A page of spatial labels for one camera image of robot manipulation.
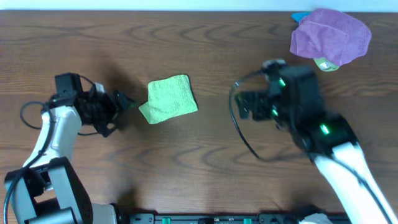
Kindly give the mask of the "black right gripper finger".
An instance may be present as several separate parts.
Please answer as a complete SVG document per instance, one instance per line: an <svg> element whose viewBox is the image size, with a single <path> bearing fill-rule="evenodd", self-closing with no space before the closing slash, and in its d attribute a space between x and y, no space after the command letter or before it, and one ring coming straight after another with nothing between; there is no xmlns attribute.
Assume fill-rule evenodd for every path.
<svg viewBox="0 0 398 224"><path fill-rule="evenodd" d="M252 110L252 104L248 101L238 102L239 117L241 119L249 119L249 114Z"/></svg>
<svg viewBox="0 0 398 224"><path fill-rule="evenodd" d="M237 105L246 105L250 104L255 99L254 91L241 91L234 96L234 100Z"/></svg>

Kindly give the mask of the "light green cloth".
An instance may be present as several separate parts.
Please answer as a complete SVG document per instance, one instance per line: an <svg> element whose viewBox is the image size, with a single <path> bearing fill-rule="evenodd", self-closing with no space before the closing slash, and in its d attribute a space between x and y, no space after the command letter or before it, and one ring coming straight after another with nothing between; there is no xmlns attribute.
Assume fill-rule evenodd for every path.
<svg viewBox="0 0 398 224"><path fill-rule="evenodd" d="M198 111L188 75L152 81L147 86L148 100L139 111L149 124Z"/></svg>

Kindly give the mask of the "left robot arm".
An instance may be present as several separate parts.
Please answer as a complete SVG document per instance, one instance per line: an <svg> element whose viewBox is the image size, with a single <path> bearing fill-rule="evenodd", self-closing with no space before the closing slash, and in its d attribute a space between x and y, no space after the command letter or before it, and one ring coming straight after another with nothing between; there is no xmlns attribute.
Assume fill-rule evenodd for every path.
<svg viewBox="0 0 398 224"><path fill-rule="evenodd" d="M13 211L18 223L130 223L116 204L93 203L71 158L83 125L108 137L118 116L133 107L125 94L63 90L41 102L42 126L30 157L4 179L3 222Z"/></svg>

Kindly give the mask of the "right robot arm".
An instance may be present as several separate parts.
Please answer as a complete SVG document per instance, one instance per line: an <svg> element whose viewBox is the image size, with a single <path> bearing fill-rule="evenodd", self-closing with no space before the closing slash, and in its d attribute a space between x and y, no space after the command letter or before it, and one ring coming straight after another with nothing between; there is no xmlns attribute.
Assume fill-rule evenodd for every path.
<svg viewBox="0 0 398 224"><path fill-rule="evenodd" d="M242 119L274 120L315 164L338 196L351 223L397 223L365 160L358 138L339 114L327 112L316 89L310 91L230 91Z"/></svg>

